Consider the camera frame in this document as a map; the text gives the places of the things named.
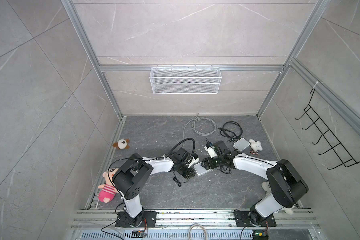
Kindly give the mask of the black power adapter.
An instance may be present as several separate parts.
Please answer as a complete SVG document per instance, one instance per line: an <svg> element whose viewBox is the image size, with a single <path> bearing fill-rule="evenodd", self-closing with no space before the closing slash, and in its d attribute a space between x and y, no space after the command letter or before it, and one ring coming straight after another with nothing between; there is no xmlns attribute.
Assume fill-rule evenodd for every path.
<svg viewBox="0 0 360 240"><path fill-rule="evenodd" d="M188 182L188 181L186 181L186 182L181 182L181 181L179 181L179 179L177 178L175 172L173 172L173 174L174 174L173 181L178 185L178 187L182 187L182 184Z"/></svg>

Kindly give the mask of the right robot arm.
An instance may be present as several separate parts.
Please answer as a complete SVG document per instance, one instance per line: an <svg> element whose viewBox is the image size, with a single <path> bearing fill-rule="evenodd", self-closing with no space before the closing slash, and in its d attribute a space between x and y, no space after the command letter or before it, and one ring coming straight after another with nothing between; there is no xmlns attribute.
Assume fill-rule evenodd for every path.
<svg viewBox="0 0 360 240"><path fill-rule="evenodd" d="M271 192L250 208L248 224L262 225L275 212L295 206L309 191L306 182L288 160L267 161L239 151L232 152L223 141L207 141L205 150L209 157L203 159L202 167L206 170L242 170L264 178L269 184Z"/></svg>

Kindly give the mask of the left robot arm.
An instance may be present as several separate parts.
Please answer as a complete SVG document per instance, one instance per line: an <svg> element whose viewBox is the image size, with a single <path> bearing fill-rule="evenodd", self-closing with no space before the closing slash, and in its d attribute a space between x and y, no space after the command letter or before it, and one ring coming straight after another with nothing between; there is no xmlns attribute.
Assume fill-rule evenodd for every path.
<svg viewBox="0 0 360 240"><path fill-rule="evenodd" d="M128 226L147 226L144 208L140 201L140 191L151 175L157 173L178 173L185 179L195 176L193 165L199 157L195 152L196 142L186 138L177 143L162 157L144 158L133 154L126 159L120 168L109 168L103 173L105 183L98 186L99 201L108 203L120 194L123 203L123 215L116 220L116 225L125 222Z"/></svg>

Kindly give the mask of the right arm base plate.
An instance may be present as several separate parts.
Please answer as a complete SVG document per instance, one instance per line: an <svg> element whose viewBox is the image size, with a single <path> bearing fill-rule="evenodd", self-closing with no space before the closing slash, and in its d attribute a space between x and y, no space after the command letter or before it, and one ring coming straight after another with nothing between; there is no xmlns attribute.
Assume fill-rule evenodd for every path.
<svg viewBox="0 0 360 240"><path fill-rule="evenodd" d="M234 210L237 227L276 227L274 215L261 217L257 212Z"/></svg>

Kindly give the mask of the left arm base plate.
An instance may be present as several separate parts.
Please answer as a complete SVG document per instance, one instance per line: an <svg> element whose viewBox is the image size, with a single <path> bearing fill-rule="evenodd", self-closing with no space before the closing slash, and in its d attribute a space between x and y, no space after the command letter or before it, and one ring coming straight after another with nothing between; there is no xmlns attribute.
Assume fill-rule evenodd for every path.
<svg viewBox="0 0 360 240"><path fill-rule="evenodd" d="M157 212L155 211L142 211L135 218L132 218L126 211L118 213L115 223L116 227L148 227L154 228L157 221Z"/></svg>

